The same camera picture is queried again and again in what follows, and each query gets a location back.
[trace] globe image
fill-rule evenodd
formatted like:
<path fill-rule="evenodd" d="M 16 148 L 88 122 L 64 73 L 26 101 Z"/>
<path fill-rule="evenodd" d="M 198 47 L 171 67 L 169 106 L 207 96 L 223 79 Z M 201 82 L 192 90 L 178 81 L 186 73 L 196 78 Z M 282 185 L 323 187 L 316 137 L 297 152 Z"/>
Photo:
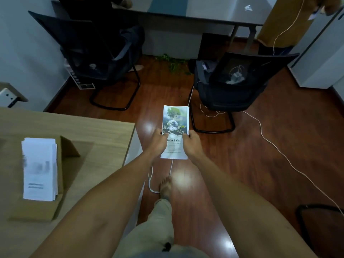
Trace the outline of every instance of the globe image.
<path fill-rule="evenodd" d="M 178 123 L 175 120 L 170 120 L 169 122 L 167 122 L 166 126 L 171 131 L 178 129 Z"/>

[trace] cardboard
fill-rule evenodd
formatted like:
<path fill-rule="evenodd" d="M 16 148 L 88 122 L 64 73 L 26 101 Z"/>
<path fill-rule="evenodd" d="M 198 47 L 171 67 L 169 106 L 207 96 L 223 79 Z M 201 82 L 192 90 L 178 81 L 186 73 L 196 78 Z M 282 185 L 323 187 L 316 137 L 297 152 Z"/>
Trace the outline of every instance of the cardboard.
<path fill-rule="evenodd" d="M 73 143 L 63 136 L 32 136 L 25 135 L 24 138 L 54 138 L 57 144 L 57 165 L 58 165 L 58 195 L 54 201 L 35 201 L 27 199 L 19 199 L 9 217 L 12 219 L 51 221 L 54 219 L 56 210 L 62 203 L 64 195 L 62 161 L 66 157 L 80 157 L 80 154 L 74 147 Z"/>

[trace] forearm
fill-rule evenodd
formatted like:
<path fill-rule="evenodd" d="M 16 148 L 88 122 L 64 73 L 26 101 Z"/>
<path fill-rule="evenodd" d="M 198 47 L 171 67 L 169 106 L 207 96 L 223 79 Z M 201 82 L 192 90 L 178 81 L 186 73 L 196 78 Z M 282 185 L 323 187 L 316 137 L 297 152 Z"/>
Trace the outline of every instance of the forearm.
<path fill-rule="evenodd" d="M 191 160 L 202 174 L 239 257 L 316 257 L 272 204 L 221 171 L 206 156 Z"/>
<path fill-rule="evenodd" d="M 47 254 L 51 257 L 112 256 L 135 208 L 153 158 L 147 150 L 92 188 L 66 214 L 33 257 Z"/>

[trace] reddish-brown floor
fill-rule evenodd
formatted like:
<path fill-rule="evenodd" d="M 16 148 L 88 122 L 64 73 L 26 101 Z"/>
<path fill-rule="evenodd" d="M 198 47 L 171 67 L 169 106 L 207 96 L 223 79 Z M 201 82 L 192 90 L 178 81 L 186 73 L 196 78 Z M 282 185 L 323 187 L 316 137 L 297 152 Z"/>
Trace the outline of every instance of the reddish-brown floor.
<path fill-rule="evenodd" d="M 193 75 L 186 75 L 184 70 L 170 73 L 166 62 L 150 56 L 143 56 L 139 63 L 144 65 L 139 71 L 142 85 L 128 110 L 94 107 L 88 102 L 92 90 L 72 86 L 54 112 L 134 122 L 142 147 L 146 148 L 153 129 L 162 125 L 163 106 L 187 105 Z M 97 101 L 107 106 L 124 106 L 135 87 L 134 81 L 134 73 L 128 73 L 127 81 L 105 88 Z M 332 100 L 325 90 L 299 88 L 289 71 L 283 69 L 247 112 L 261 121 L 266 138 L 343 208 L 344 118 Z M 219 130 L 229 125 L 225 114 L 208 118 L 201 113 L 197 91 L 191 104 L 199 128 Z M 206 108 L 203 111 L 214 114 Z M 298 205 L 333 204 L 260 136 L 257 121 L 243 112 L 233 115 L 237 126 L 234 132 L 200 134 L 204 151 L 221 169 L 271 202 L 297 230 Z M 168 175 L 170 165 L 170 160 L 156 160 L 151 183 L 154 189 Z M 175 243 L 195 246 L 212 257 L 230 257 L 233 250 L 228 234 L 197 168 L 189 160 L 175 160 L 172 177 Z M 145 187 L 138 223 L 146 221 L 157 198 Z M 341 257 L 344 218 L 327 211 L 307 211 L 306 218 L 317 253 L 321 257 Z"/>

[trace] wall socket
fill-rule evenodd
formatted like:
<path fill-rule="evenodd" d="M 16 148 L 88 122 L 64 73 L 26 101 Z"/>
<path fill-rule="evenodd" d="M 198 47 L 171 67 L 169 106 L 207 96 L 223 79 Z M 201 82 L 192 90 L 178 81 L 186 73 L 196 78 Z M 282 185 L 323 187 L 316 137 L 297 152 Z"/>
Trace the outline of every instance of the wall socket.
<path fill-rule="evenodd" d="M 18 100 L 18 97 L 14 95 L 8 88 L 3 88 L 0 91 L 0 107 L 11 108 Z"/>

